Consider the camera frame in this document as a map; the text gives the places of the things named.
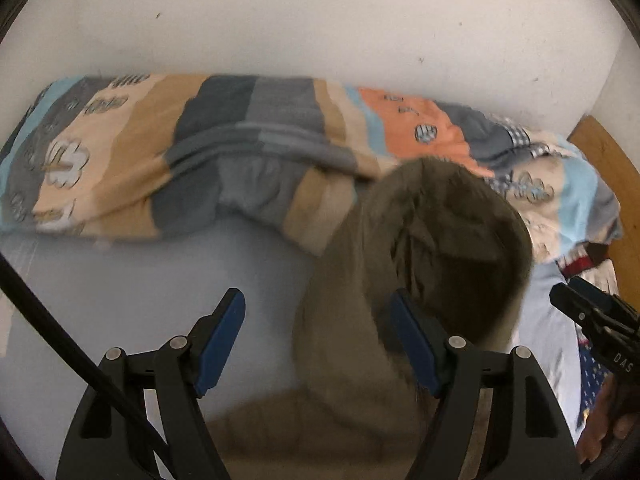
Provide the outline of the person right hand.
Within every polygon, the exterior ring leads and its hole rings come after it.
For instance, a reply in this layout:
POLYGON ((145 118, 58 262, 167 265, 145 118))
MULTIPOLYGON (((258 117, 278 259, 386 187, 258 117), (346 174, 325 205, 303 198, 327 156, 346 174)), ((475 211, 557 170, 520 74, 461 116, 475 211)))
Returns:
POLYGON ((608 375, 576 444, 578 462, 594 462, 605 437, 625 439, 638 418, 639 387, 621 385, 613 374, 608 375))

